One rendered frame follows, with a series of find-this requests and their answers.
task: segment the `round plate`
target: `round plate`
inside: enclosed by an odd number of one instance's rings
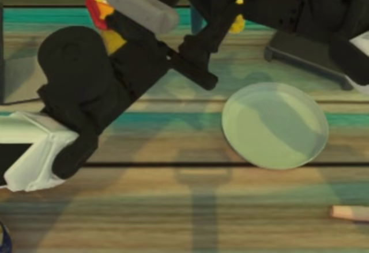
[[[329,126],[307,94],[281,83],[258,83],[232,95],[222,126],[229,144],[247,161],[267,169],[291,169],[324,149]]]

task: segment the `teal stripe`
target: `teal stripe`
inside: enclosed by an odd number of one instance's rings
[[[1,116],[9,115],[9,112],[0,112]],[[369,127],[369,114],[338,114],[326,113],[331,127],[364,128]],[[157,113],[157,112],[127,112],[122,114],[114,126],[146,127],[150,125],[164,125],[176,122],[182,125],[192,124],[202,129],[217,126],[221,120],[220,113]]]
[[[190,27],[190,9],[178,8],[180,15],[179,28]],[[47,30],[48,25],[82,25],[92,27],[86,8],[5,8],[4,28],[5,31],[29,31],[43,27]],[[247,22],[249,30],[268,30],[269,28]]]

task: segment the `yellow object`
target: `yellow object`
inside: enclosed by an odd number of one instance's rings
[[[100,10],[100,19],[103,20],[107,15],[114,12],[113,7],[111,7],[106,0],[95,0],[97,7]]]
[[[243,4],[243,0],[237,0],[237,4]],[[246,21],[243,19],[242,15],[238,15],[235,22],[229,29],[229,33],[240,33],[244,30]]]
[[[119,48],[127,43],[127,41],[124,40],[121,35],[113,30],[101,31],[101,36],[103,38],[108,55],[113,54],[115,51],[117,51]]]

